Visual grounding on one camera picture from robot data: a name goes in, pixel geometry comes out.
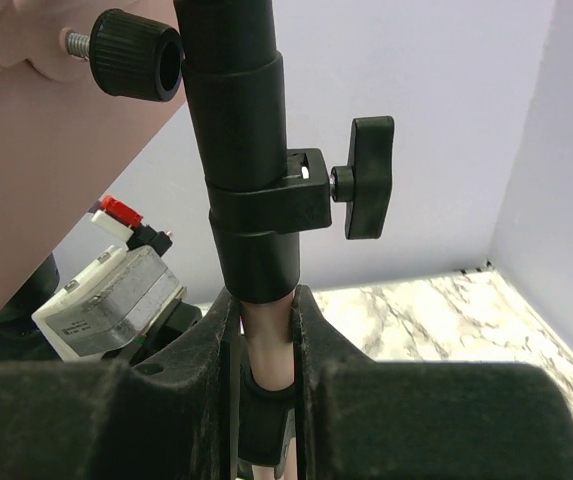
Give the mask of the pink folding music stand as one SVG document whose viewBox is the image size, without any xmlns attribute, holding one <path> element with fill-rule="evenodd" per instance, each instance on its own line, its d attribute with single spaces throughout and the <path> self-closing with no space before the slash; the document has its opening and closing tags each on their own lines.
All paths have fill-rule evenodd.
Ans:
<svg viewBox="0 0 573 480">
<path fill-rule="evenodd" d="M 240 463 L 297 457 L 291 309 L 302 232 L 347 206 L 381 235 L 394 122 L 358 118 L 345 166 L 289 149 L 268 1 L 0 1 L 0 311 L 48 256 L 68 283 L 118 241 L 91 223 L 105 187 L 190 111 L 227 292 L 239 307 Z"/>
</svg>

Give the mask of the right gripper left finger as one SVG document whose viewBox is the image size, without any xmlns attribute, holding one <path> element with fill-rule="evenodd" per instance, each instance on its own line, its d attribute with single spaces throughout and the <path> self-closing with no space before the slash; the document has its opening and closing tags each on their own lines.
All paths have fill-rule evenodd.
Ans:
<svg viewBox="0 0 573 480">
<path fill-rule="evenodd" d="M 0 479 L 232 479 L 239 307 L 144 362 L 0 363 Z"/>
</svg>

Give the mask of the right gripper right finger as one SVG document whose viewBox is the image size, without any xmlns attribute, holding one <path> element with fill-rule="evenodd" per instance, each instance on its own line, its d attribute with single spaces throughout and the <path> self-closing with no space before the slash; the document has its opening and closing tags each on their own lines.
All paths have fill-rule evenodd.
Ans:
<svg viewBox="0 0 573 480">
<path fill-rule="evenodd" d="M 573 416 L 516 362 L 377 362 L 311 290 L 291 309 L 302 479 L 573 479 Z"/>
</svg>

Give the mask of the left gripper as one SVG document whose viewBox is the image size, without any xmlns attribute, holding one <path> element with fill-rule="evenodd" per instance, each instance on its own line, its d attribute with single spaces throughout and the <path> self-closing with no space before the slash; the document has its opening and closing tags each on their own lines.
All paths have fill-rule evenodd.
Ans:
<svg viewBox="0 0 573 480">
<path fill-rule="evenodd" d="M 54 256 L 48 256 L 0 311 L 0 362 L 61 360 L 37 328 L 32 314 L 64 285 Z M 136 365 L 176 340 L 202 317 L 201 310 L 185 303 L 184 297 L 165 310 L 161 324 L 141 344 L 101 359 L 119 358 Z"/>
</svg>

